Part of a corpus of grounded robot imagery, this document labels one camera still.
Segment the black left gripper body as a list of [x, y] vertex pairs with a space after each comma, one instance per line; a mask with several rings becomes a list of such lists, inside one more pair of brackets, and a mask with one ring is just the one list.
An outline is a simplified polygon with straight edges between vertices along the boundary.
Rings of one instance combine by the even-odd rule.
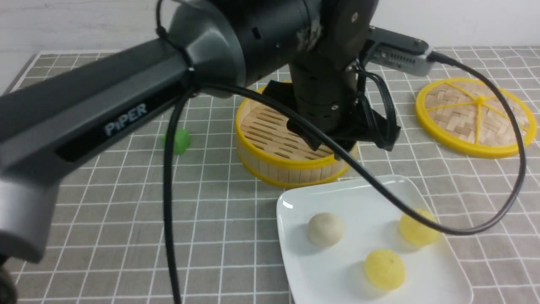
[[[346, 71], [326, 59], [295, 59], [289, 70], [291, 82], [270, 81], [266, 96], [310, 121], [345, 150], [358, 141], [393, 150], [401, 128], [382, 77], [366, 71], [357, 61]], [[376, 112], [367, 100], [366, 79], [376, 84], [386, 115]]]

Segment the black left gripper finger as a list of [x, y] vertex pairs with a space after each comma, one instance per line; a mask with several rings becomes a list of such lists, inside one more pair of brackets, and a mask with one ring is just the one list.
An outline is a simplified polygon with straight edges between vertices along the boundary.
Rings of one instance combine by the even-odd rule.
[[295, 123], [295, 121], [289, 120], [287, 122], [287, 129], [301, 138], [311, 150], [316, 151], [321, 146], [321, 141], [318, 138], [313, 136], [309, 130], [305, 130], [303, 127]]

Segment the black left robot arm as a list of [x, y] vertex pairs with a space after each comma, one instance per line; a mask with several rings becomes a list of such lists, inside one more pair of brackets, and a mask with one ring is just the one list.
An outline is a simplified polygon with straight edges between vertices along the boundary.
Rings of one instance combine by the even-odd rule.
[[1, 97], [1, 264], [42, 260], [61, 181], [175, 106], [167, 139], [198, 92], [260, 100], [309, 148], [345, 158], [356, 141], [390, 150], [399, 127], [363, 99], [382, 49], [421, 41], [372, 27], [376, 0], [187, 0], [154, 40]]

